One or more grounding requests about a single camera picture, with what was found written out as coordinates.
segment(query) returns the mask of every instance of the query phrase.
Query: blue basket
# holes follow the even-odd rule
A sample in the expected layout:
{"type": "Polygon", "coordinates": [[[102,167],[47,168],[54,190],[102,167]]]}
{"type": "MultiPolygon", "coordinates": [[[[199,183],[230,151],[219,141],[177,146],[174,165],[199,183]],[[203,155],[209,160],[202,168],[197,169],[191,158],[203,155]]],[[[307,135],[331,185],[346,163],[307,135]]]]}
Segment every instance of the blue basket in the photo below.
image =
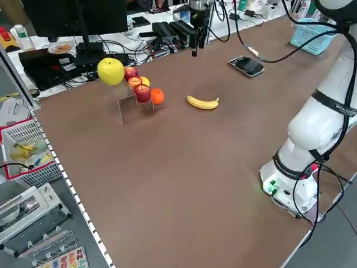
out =
{"type": "MultiPolygon", "coordinates": [[[[313,18],[302,18],[299,20],[300,22],[316,22],[313,18]]],[[[290,44],[294,46],[301,46],[304,42],[308,41],[309,39],[313,38],[314,36],[326,32],[332,31],[333,28],[324,25],[297,25],[295,24],[295,33],[294,36],[291,38],[290,44]]],[[[324,52],[331,41],[334,39],[335,35],[323,35],[313,42],[310,42],[302,49],[305,51],[319,55],[324,52]]]]}

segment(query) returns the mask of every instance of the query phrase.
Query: computer monitor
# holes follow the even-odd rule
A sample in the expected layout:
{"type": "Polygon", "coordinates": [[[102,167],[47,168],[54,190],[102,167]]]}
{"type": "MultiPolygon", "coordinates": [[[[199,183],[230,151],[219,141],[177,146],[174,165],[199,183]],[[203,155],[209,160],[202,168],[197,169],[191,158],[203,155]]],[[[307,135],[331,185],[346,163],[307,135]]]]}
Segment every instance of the computer monitor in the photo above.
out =
{"type": "Polygon", "coordinates": [[[127,30],[126,0],[22,0],[38,36],[82,35],[77,50],[78,65],[97,63],[102,43],[90,43],[88,35],[127,30]]]}

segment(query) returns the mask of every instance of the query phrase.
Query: banana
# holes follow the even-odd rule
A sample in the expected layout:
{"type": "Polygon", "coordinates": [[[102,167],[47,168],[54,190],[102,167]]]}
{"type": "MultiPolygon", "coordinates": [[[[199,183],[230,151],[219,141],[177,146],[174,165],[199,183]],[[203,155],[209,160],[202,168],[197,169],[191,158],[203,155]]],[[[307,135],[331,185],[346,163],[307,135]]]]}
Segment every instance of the banana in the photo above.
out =
{"type": "Polygon", "coordinates": [[[218,100],[212,100],[211,102],[204,102],[203,100],[196,99],[192,96],[187,96],[187,102],[192,106],[199,109],[215,109],[218,106],[218,100]]]}

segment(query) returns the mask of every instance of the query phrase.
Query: brown table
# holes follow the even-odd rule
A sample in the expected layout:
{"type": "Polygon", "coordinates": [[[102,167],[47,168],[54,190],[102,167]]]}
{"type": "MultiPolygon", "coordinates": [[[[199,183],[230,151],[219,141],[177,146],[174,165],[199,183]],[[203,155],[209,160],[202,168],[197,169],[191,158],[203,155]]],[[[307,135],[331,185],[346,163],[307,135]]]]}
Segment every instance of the brown table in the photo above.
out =
{"type": "MultiPolygon", "coordinates": [[[[286,18],[242,32],[263,55],[292,50],[286,18]]],[[[274,205],[259,169],[287,138],[287,125],[326,75],[341,45],[299,51],[249,79],[228,66],[246,54],[236,36],[139,67],[166,92],[166,106],[139,118],[118,114],[118,92],[92,82],[41,101],[36,112],[102,241],[121,268],[279,267],[310,229],[274,205]],[[214,111],[185,98],[220,97],[214,111]]],[[[351,177],[350,133],[329,165],[351,177]]],[[[339,187],[324,174],[321,207],[339,187]]]]}

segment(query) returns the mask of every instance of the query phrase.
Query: clear acrylic stand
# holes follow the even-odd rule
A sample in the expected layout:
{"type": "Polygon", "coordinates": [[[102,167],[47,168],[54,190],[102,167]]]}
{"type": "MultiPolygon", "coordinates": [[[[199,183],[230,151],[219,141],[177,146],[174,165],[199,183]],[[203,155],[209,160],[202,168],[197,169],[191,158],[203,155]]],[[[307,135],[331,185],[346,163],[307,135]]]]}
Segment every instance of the clear acrylic stand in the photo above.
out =
{"type": "Polygon", "coordinates": [[[115,97],[118,98],[119,115],[122,125],[124,124],[124,112],[128,114],[140,113],[139,117],[142,117],[143,114],[150,115],[155,112],[155,110],[165,106],[165,101],[160,104],[154,104],[152,100],[145,103],[138,102],[134,91],[129,87],[125,80],[120,82],[118,85],[109,87],[115,97]]]}
{"type": "Polygon", "coordinates": [[[20,258],[29,259],[32,253],[31,262],[34,267],[45,264],[78,247],[73,231],[62,231],[59,226],[50,235],[45,233],[43,240],[36,245],[29,241],[27,246],[28,250],[20,258]]]}

